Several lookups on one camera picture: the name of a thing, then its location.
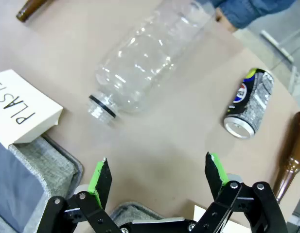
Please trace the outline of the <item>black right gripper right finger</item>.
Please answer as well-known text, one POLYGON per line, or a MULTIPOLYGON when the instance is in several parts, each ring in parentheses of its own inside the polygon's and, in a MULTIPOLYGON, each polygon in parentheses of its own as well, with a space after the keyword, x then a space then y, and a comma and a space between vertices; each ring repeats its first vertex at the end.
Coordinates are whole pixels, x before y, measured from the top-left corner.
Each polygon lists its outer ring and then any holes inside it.
POLYGON ((243 213, 253 233, 285 233, 287 226, 267 182, 247 186, 232 180, 214 153, 205 157, 205 175, 214 201, 191 229, 193 233, 221 233, 234 212, 243 213))

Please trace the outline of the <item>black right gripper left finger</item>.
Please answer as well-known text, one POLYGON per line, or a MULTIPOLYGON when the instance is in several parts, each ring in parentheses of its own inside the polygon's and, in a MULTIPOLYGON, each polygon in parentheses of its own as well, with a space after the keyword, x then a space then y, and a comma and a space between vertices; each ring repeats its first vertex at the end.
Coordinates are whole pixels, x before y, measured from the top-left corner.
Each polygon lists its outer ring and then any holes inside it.
POLYGON ((121 230, 105 212, 112 176, 107 159, 98 162, 86 191, 69 199, 51 197, 42 215, 40 233, 72 233, 80 222, 87 222, 96 233, 121 230))

